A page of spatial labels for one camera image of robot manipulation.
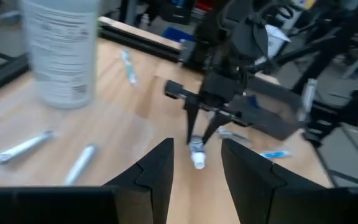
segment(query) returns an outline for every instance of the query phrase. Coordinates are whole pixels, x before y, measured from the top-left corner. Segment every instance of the robotic arm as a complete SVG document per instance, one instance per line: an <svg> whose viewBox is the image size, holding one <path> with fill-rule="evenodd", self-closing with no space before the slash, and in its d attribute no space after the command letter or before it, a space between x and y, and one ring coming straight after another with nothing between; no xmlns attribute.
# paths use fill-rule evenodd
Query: robotic arm
<svg viewBox="0 0 358 224"><path fill-rule="evenodd" d="M242 126L257 122L257 108L247 103L247 97L243 97L243 93L249 77L258 72L254 67L255 60L267 57L265 13L276 7L278 10L285 9L286 12L282 14L286 17L293 15L288 7L289 0L269 1L259 5L259 11L255 11L253 1L247 1L244 8L246 16L229 30L225 29L222 17L232 3L233 0L217 0L214 10L205 16L195 30L196 44L190 60L202 63L205 73L199 92L186 91L182 85L171 80L165 86L167 96L185 101L188 125L186 143L191 148L199 109L213 111L215 115L210 120L204 136L200 137L202 144L200 138L195 140L198 147L203 147L220 126L231 121Z"/></svg>

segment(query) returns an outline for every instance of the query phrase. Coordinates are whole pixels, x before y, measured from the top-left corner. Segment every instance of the table surface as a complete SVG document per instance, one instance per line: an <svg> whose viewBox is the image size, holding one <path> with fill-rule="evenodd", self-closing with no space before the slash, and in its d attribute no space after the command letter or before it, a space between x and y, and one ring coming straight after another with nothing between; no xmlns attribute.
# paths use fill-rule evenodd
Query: table surface
<svg viewBox="0 0 358 224"><path fill-rule="evenodd" d="M109 22L126 31L161 39L125 24ZM169 40L161 41L179 47ZM216 134L210 139L206 145L206 167L194 169L185 144L183 101L163 94L168 79L196 91L203 77L175 63L130 49L139 82L133 86L121 60L120 50L124 48L99 39L96 99L82 109L63 111L44 106L36 97L31 72L0 90L0 152L48 125L58 132L55 141L20 162L0 166L0 186L59 185L90 141L96 141L101 149L77 184L100 185L165 138L173 137L175 171L167 223L239 223L224 177L221 140ZM276 82L272 77L259 76ZM207 123L206 113L200 113L195 133L203 133ZM277 159L277 164L325 187L331 186L312 146L301 138L301 130L281 142L252 128L233 124L227 128L250 138L252 149L257 152L286 145L292 156Z"/></svg>

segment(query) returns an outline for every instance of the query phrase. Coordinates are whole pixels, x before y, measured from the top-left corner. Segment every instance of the floor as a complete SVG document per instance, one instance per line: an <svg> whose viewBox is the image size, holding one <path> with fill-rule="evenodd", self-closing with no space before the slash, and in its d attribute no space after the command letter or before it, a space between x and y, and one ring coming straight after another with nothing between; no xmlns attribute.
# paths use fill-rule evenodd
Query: floor
<svg viewBox="0 0 358 224"><path fill-rule="evenodd" d="M109 7L111 9L117 8L115 4L110 4ZM144 10L144 7L139 7L138 10L141 12ZM173 26L184 32L192 33L195 24L196 22L193 22L191 26L181 26L170 24L157 18L153 25L149 27L148 31L161 34L168 26ZM301 45L302 38L293 39L286 50L293 50ZM25 47L21 30L0 27L0 53L16 57L24 52ZM290 88L301 76L300 69L301 68L298 68L295 63L288 63L281 68L276 76L283 86ZM344 99L330 95L333 91L349 93L356 84L343 85L343 81L341 80L343 73L344 70L335 65L331 65L327 68L318 80L319 95L317 97L321 96L324 101L335 105L345 103L346 101ZM319 151L326 161L328 169L358 178L358 130L356 128L344 124L344 128L335 130L332 135L324 140L324 144ZM334 177L334 179L339 186L358 186L358 184L340 177Z"/></svg>

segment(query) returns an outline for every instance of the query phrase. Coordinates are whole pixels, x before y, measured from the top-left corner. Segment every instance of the white tube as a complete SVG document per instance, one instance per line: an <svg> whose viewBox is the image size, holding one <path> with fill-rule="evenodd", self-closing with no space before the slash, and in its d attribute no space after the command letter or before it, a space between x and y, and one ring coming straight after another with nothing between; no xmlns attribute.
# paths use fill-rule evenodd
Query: white tube
<svg viewBox="0 0 358 224"><path fill-rule="evenodd" d="M298 121L305 121L313 105L314 94L316 93L317 80L310 78L302 94L302 106L298 110Z"/></svg>
<svg viewBox="0 0 358 224"><path fill-rule="evenodd" d="M0 153L0 164L7 164L12 159L19 157L26 152L37 149L41 144L51 138L53 138L53 131L45 131L40 136L31 138Z"/></svg>
<svg viewBox="0 0 358 224"><path fill-rule="evenodd" d="M94 144L90 144L85 147L84 151L81 153L80 157L75 162L74 166L71 168L68 173L64 185L73 185L75 181L79 178L82 171L88 165L91 160L93 154L96 152L96 146Z"/></svg>

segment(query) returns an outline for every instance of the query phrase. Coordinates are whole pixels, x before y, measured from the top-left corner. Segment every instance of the white bottle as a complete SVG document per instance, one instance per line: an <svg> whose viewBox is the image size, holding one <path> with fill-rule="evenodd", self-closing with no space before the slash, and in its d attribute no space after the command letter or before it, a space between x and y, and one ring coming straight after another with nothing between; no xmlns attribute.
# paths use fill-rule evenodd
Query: white bottle
<svg viewBox="0 0 358 224"><path fill-rule="evenodd" d="M189 149L191 152L190 159L194 163L196 169L203 169L205 167L205 149L203 138L194 135L189 142Z"/></svg>
<svg viewBox="0 0 358 224"><path fill-rule="evenodd" d="M100 0L21 0L30 66L41 98L58 108L95 93Z"/></svg>

